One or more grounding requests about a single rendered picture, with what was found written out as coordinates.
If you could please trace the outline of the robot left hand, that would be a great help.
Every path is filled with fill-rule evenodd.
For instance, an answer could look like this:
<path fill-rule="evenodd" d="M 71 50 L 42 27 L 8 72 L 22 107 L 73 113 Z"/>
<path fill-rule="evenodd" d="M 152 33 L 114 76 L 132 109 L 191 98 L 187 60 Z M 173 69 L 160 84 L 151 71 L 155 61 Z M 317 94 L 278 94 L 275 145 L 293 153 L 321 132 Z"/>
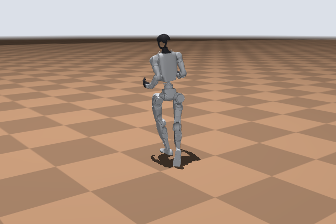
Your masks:
<path fill-rule="evenodd" d="M 145 84 L 150 84 L 150 83 L 147 82 L 147 81 L 146 81 L 146 78 L 144 77 L 144 79 L 143 79 L 143 85 L 144 85 L 144 87 L 146 88 Z M 149 89 L 149 88 L 148 88 L 148 89 Z"/>

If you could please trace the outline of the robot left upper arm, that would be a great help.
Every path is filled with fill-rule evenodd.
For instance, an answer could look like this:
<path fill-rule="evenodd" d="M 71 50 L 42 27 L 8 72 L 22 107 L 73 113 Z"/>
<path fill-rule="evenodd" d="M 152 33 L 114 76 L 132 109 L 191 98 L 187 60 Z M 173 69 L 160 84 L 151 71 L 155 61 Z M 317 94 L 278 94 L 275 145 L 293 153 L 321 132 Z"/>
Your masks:
<path fill-rule="evenodd" d="M 150 58 L 150 64 L 152 65 L 152 69 L 153 69 L 155 75 L 157 76 L 157 81 L 161 81 L 162 80 L 162 75 L 160 74 L 158 61 L 159 61 L 158 55 L 155 55 L 155 56 Z"/>

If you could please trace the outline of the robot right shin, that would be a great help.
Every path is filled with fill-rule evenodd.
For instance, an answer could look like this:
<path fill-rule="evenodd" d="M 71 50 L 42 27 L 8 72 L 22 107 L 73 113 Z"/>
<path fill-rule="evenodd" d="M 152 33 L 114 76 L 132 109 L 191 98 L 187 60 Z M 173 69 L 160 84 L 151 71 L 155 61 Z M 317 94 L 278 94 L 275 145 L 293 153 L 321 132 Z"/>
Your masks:
<path fill-rule="evenodd" d="M 174 143 L 176 146 L 176 150 L 180 149 L 181 139 L 182 139 L 182 132 L 181 132 L 181 124 L 180 124 L 180 130 L 174 131 Z"/>

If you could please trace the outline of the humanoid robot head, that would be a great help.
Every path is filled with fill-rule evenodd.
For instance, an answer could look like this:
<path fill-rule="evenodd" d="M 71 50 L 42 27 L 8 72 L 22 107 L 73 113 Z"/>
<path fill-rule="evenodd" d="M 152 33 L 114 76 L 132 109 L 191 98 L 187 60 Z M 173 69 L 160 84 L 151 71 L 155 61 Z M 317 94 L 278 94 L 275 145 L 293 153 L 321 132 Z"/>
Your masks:
<path fill-rule="evenodd" d="M 157 43 L 160 49 L 162 49 L 162 54 L 168 54 L 168 53 L 172 53 L 168 50 L 166 44 L 167 41 L 170 40 L 170 37 L 167 34 L 161 34 L 157 37 Z M 160 42 L 165 43 L 164 47 L 160 46 Z"/>

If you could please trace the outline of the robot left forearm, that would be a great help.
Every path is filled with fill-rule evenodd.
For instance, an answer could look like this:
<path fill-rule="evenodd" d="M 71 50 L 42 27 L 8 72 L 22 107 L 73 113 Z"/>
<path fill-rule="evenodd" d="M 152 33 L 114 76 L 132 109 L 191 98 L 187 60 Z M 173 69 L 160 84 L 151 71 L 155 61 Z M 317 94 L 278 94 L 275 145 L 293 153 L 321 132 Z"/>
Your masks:
<path fill-rule="evenodd" d="M 152 81 L 150 82 L 150 84 L 145 84 L 145 86 L 146 86 L 146 88 L 153 89 L 157 84 L 158 84 L 157 76 L 154 75 L 154 77 L 153 77 Z"/>

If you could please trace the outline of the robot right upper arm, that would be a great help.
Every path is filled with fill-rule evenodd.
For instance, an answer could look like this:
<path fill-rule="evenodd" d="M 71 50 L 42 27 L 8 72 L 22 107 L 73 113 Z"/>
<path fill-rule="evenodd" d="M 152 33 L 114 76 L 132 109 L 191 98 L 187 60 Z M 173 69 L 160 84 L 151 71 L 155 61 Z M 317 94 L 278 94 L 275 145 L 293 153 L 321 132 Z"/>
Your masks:
<path fill-rule="evenodd" d="M 180 75 L 180 77 L 186 76 L 186 70 L 185 70 L 185 67 L 184 67 L 182 54 L 180 52 L 175 52 L 175 53 L 176 53 L 176 57 L 177 57 L 177 65 L 180 69 L 179 75 Z"/>

